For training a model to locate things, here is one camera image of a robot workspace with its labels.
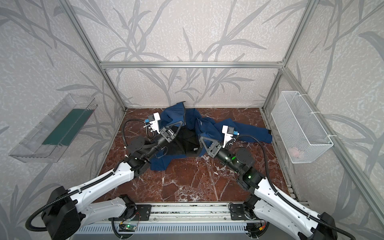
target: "leaf pattern wallpaper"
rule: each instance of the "leaf pattern wallpaper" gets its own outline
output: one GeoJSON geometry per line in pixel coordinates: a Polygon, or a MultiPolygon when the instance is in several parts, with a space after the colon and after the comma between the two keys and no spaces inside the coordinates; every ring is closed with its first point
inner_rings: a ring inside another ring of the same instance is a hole
{"type": "Polygon", "coordinates": [[[27,231],[27,217],[56,187],[98,175],[124,115],[57,7],[47,0],[0,2],[0,239],[50,239],[27,231]],[[98,107],[61,159],[23,163],[8,156],[68,93],[95,97],[98,107]]]}
{"type": "MultiPolygon", "coordinates": [[[[288,67],[384,197],[382,22],[384,1],[319,4],[288,67]]],[[[267,113],[278,92],[289,90],[282,79],[267,113]]],[[[275,140],[282,144],[278,136],[275,140]]],[[[364,239],[384,239],[383,228],[332,150],[310,164],[292,164],[287,156],[285,163],[300,198],[315,210],[333,213],[340,227],[364,239]]]]}
{"type": "MultiPolygon", "coordinates": [[[[281,61],[307,4],[306,0],[70,2],[102,61],[281,61]]],[[[62,14],[61,9],[55,14],[62,14]]],[[[258,107],[277,69],[107,72],[130,107],[166,107],[180,101],[191,107],[258,107]]]]}

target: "mesh basket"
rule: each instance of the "mesh basket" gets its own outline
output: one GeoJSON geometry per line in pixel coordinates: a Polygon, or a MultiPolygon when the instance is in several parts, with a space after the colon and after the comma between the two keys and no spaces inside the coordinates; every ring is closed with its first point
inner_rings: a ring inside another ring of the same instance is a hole
{"type": "Polygon", "coordinates": [[[319,120],[297,91],[282,91],[272,118],[292,163],[315,161],[333,146],[319,120]]]}

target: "green sheet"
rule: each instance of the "green sheet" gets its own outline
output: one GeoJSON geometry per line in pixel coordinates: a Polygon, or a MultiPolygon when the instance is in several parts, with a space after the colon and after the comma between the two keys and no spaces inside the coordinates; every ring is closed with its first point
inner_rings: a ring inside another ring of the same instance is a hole
{"type": "Polygon", "coordinates": [[[72,109],[71,112],[44,140],[43,145],[69,146],[77,133],[92,115],[93,109],[72,109]]]}

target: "brown marble tabletop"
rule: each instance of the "brown marble tabletop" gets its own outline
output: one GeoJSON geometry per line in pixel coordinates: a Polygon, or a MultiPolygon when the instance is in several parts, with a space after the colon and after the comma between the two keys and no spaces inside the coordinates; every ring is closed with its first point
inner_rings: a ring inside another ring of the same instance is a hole
{"type": "MultiPolygon", "coordinates": [[[[231,118],[236,122],[265,127],[258,108],[199,108],[198,111],[203,117],[211,117],[217,122],[231,118]]],[[[128,109],[124,121],[129,118],[144,120],[155,112],[162,112],[162,109],[128,109]]],[[[129,143],[129,137],[139,134],[144,136],[145,129],[140,122],[129,122],[125,133],[129,143]]],[[[272,182],[288,194],[273,146],[266,143],[263,145],[267,151],[272,182]]],[[[237,147],[249,148],[256,160],[254,167],[265,175],[264,158],[260,146],[257,143],[236,141],[230,151],[233,152],[237,147]]],[[[125,154],[128,153],[125,152],[121,132],[118,132],[100,174],[114,168],[125,154]]],[[[138,178],[106,193],[97,202],[113,199],[121,194],[127,194],[135,202],[244,201],[250,193],[241,189],[236,183],[236,178],[235,172],[207,154],[202,157],[174,159],[165,171],[148,169],[138,178]]]]}

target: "wall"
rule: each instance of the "wall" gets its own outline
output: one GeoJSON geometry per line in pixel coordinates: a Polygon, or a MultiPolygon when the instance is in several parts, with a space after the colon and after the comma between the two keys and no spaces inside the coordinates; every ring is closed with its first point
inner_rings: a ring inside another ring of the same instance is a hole
{"type": "MultiPolygon", "coordinates": [[[[384,196],[384,2],[329,3],[317,6],[288,68],[384,196]]],[[[284,79],[279,87],[291,90],[284,79]]],[[[339,227],[362,239],[384,239],[332,150],[310,164],[292,164],[281,150],[301,200],[332,213],[339,227]]]]}
{"type": "MultiPolygon", "coordinates": [[[[0,238],[50,239],[24,228],[50,192],[98,173],[122,110],[58,2],[0,2],[0,238]],[[57,163],[8,156],[68,93],[94,96],[97,109],[57,163]]],[[[43,226],[39,217],[35,225],[43,226]]]]}
{"type": "MultiPolygon", "coordinates": [[[[281,61],[307,0],[70,2],[102,61],[281,61]]],[[[263,105],[276,72],[114,69],[109,75],[129,107],[179,101],[245,107],[263,105]]]]}

